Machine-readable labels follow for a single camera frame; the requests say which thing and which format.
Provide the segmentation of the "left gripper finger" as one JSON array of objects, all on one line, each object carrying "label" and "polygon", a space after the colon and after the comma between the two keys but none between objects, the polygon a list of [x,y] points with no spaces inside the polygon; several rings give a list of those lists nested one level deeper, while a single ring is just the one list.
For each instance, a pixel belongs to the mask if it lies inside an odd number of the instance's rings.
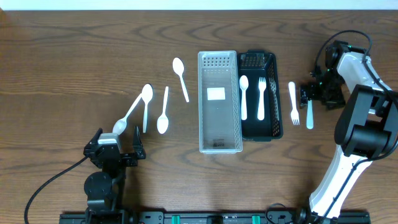
[{"label": "left gripper finger", "polygon": [[141,141],[140,131],[139,131],[138,126],[134,127],[132,147],[133,147],[135,153],[143,153],[144,152],[144,146]]},{"label": "left gripper finger", "polygon": [[99,128],[93,138],[90,140],[91,145],[98,144],[98,139],[100,138],[101,134],[103,133],[103,129]]}]

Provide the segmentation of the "white fork tines down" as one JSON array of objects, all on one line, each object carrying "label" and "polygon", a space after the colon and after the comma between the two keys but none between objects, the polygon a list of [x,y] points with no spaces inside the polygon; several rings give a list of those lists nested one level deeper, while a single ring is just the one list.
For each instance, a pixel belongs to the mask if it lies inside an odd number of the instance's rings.
[{"label": "white fork tines down", "polygon": [[290,117],[292,119],[293,125],[298,126],[300,124],[300,120],[299,120],[299,112],[297,110],[295,83],[289,82],[288,88],[289,88],[290,101],[292,104],[292,111],[290,112]]}]

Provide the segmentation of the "pale green fork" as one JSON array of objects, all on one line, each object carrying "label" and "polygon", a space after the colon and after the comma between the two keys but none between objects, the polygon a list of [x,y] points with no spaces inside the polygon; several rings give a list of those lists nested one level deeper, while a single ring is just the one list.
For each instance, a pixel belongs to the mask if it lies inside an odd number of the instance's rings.
[{"label": "pale green fork", "polygon": [[308,100],[308,103],[307,103],[307,120],[306,120],[306,127],[307,127],[308,129],[313,129],[313,127],[314,127],[312,100]]}]

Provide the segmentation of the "white fork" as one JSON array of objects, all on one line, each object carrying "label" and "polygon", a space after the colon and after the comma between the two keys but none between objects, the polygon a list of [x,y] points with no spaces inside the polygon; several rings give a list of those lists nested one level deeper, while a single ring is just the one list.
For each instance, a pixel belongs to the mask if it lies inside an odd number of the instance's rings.
[{"label": "white fork", "polygon": [[259,78],[258,88],[259,88],[259,104],[257,109],[257,118],[258,120],[262,121],[265,117],[264,92],[266,90],[266,79],[264,77]]}]

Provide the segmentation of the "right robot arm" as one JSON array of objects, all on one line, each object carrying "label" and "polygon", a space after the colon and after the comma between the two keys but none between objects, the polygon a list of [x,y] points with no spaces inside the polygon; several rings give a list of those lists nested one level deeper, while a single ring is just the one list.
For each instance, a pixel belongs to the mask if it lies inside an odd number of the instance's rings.
[{"label": "right robot arm", "polygon": [[335,127],[332,162],[294,223],[337,223],[343,202],[362,172],[397,148],[397,92],[380,79],[370,50],[339,40],[326,41],[321,50],[326,71],[315,67],[312,74],[320,99],[341,98],[342,84],[350,97]]}]

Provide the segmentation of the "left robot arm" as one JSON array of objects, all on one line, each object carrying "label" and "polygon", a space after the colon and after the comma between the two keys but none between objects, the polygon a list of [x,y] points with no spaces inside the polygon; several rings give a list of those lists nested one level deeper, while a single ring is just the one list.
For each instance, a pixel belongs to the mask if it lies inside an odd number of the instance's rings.
[{"label": "left robot arm", "polygon": [[84,184],[88,210],[95,214],[114,213],[122,202],[126,169],[135,167],[138,161],[146,158],[137,126],[133,132],[133,152],[122,153],[119,135],[97,130],[83,149],[83,155],[99,169],[91,174]]}]

